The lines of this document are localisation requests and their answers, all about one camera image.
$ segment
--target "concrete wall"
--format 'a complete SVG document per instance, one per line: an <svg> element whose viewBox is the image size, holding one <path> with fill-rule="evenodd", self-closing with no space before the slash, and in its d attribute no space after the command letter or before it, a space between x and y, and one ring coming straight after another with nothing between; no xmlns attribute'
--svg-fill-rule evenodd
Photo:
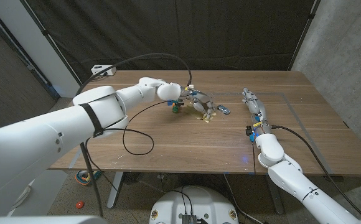
<svg viewBox="0 0 361 224"><path fill-rule="evenodd" d="M361 1L321 1L292 70L307 76L361 140Z"/></svg>

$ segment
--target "white power strip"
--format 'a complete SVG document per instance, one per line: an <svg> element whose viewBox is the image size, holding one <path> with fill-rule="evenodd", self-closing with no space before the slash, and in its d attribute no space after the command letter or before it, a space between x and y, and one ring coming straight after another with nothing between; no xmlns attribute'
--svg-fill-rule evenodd
<svg viewBox="0 0 361 224"><path fill-rule="evenodd" d="M91 72L94 75L94 74L96 74L96 73L98 73L98 72L102 71L103 69L106 69L106 68L108 68L110 66L112 66L112 65L94 65L91 68ZM111 69L107 70L106 72L103 72L100 75L114 75L116 72L117 72L117 68L114 67L114 68L111 68Z"/></svg>

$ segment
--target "red ball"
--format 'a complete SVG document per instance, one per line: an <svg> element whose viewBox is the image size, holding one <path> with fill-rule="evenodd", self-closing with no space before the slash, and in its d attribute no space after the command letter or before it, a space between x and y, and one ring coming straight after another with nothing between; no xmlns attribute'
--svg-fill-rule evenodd
<svg viewBox="0 0 361 224"><path fill-rule="evenodd" d="M75 204L75 207L76 207L77 209L82 208L82 207L83 207L83 201L77 202L77 203Z"/></svg>

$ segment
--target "black curtain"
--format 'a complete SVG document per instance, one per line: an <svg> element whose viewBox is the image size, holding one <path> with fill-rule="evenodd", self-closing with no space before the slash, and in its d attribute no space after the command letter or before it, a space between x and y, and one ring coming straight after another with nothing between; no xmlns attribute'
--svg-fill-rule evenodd
<svg viewBox="0 0 361 224"><path fill-rule="evenodd" d="M81 81L94 64L177 55L193 70L287 70L314 0L27 0ZM145 59L120 70L184 70Z"/></svg>

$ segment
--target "table top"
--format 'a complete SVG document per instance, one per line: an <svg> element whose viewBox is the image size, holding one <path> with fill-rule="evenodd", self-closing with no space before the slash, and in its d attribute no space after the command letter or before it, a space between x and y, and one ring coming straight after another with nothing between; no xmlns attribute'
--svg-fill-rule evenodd
<svg viewBox="0 0 361 224"><path fill-rule="evenodd" d="M127 153L122 133L104 139L92 139L88 149L102 170L138 172L199 172L229 174L266 174L257 160L260 150L245 134L251 125L250 112L241 102L247 87L264 103L269 124L285 126L304 137L317 152L325 167L334 175L361 176L361 142L301 72L192 71L195 89L224 105L231 113L217 112L206 123L185 112L174 114L166 103L138 115L129 124L151 135L154 149L145 156ZM185 86L186 71L117 71L115 76L90 83L85 90L111 85L118 90L135 85L141 77L160 78ZM160 102L141 103L133 108L131 118L146 107ZM295 159L307 175L323 171L307 146L295 135L274 129L286 154ZM151 140L140 134L125 135L127 148L143 153ZM85 170L79 147L59 159L51 169Z"/></svg>

